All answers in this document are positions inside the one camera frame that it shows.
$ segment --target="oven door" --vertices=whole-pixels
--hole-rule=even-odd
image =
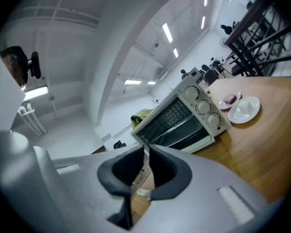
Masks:
[[[189,153],[214,142],[214,137],[178,97],[136,135],[147,147],[156,144]]]

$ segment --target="yellow cloth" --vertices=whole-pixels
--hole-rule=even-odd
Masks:
[[[143,109],[135,114],[133,114],[130,119],[131,119],[131,126],[132,129],[136,128],[139,123],[142,122],[151,112],[153,109]]]

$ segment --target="white plate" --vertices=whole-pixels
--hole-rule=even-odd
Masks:
[[[240,112],[239,103],[241,101],[248,101],[249,102],[249,113],[243,114]],[[256,97],[246,97],[237,102],[235,102],[228,113],[228,119],[237,124],[249,122],[252,120],[259,112],[261,107],[261,103]]]
[[[233,104],[224,103],[224,99],[223,99],[221,102],[219,102],[219,109],[220,110],[226,110],[226,109],[229,109],[230,107],[232,107],[237,101],[239,101],[241,99],[241,97],[242,97],[241,93],[238,92],[236,97],[237,97],[237,99]]]

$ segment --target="oven glass window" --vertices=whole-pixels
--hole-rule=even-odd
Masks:
[[[137,136],[146,145],[157,144],[181,150],[209,136],[209,133],[190,109],[175,98]]]

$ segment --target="wooden table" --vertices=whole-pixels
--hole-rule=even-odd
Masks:
[[[225,165],[269,202],[285,196],[291,185],[291,78],[219,79],[209,91],[215,104],[240,91],[257,97],[261,109],[253,120],[231,124],[214,144],[194,154]],[[223,116],[229,123],[228,111]]]

